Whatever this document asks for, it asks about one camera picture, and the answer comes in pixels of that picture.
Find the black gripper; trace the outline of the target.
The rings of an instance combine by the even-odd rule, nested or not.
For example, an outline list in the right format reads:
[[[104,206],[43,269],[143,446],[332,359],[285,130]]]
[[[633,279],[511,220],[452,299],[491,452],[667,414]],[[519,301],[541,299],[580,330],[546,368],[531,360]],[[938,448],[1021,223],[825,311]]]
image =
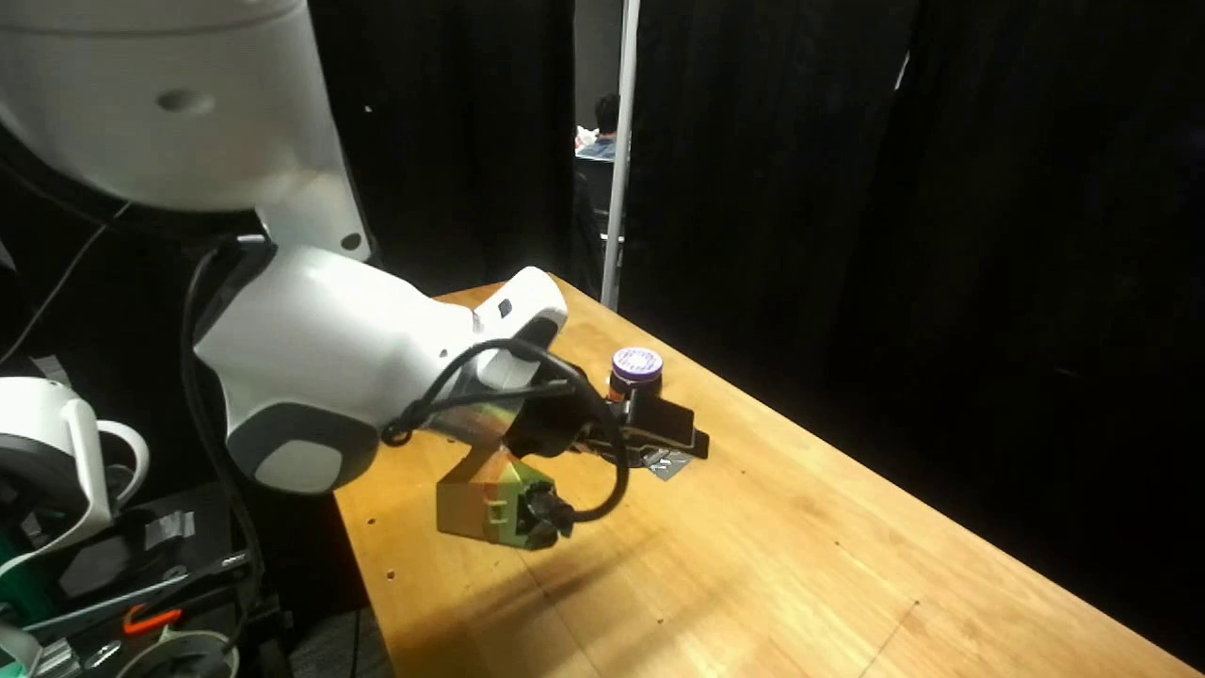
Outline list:
[[[627,399],[627,417],[633,424],[691,424],[694,410],[650,390],[633,390]],[[712,437],[702,431],[694,431],[691,437],[623,431],[617,414],[593,383],[568,380],[534,388],[524,399],[517,420],[509,424],[504,446],[517,456],[563,456],[584,448],[604,461],[650,452],[683,452],[694,461],[707,461],[712,452]]]

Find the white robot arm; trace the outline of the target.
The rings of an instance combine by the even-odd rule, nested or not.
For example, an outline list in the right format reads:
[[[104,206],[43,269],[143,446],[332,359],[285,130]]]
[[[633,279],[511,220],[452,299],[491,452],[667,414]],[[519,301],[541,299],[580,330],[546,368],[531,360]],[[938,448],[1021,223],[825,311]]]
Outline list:
[[[0,0],[0,120],[104,196],[261,220],[194,338],[261,485],[327,495],[414,431],[617,468],[707,452],[691,410],[612,402],[549,353],[546,272],[467,309],[371,265],[310,0]]]

